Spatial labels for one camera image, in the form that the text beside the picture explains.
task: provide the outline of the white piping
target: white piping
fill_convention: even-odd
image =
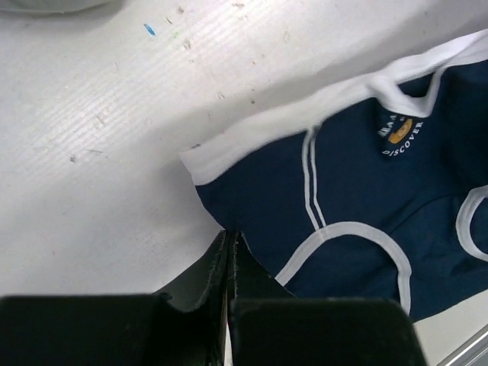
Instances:
[[[317,167],[315,163],[315,140],[317,138],[317,135],[319,134],[319,129],[315,129],[313,132],[313,138],[312,141],[310,142],[310,164],[312,165],[312,176],[313,176],[313,205],[315,206],[315,209],[317,213],[319,214],[320,222],[322,223],[322,227],[326,225],[326,221],[323,218],[322,210],[320,209],[319,206],[319,201],[317,200]]]
[[[474,258],[488,262],[488,254],[482,252],[473,241],[470,226],[474,213],[481,202],[488,197],[488,185],[472,189],[467,194],[456,218],[456,233],[463,249]]]
[[[398,291],[400,294],[400,304],[408,314],[411,306],[410,276],[412,267],[409,259],[403,250],[391,237],[383,231],[369,226],[365,223],[344,221],[341,223],[329,224],[310,235],[295,250],[287,264],[276,275],[275,279],[282,286],[287,284],[290,279],[300,270],[305,261],[327,240],[344,235],[360,236],[378,244],[391,257],[398,269]]]

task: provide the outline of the white surface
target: white surface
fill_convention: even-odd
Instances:
[[[218,230],[177,151],[486,20],[485,0],[139,0],[0,14],[0,293],[161,287]],[[488,323],[488,297],[477,299],[419,325],[431,364]]]

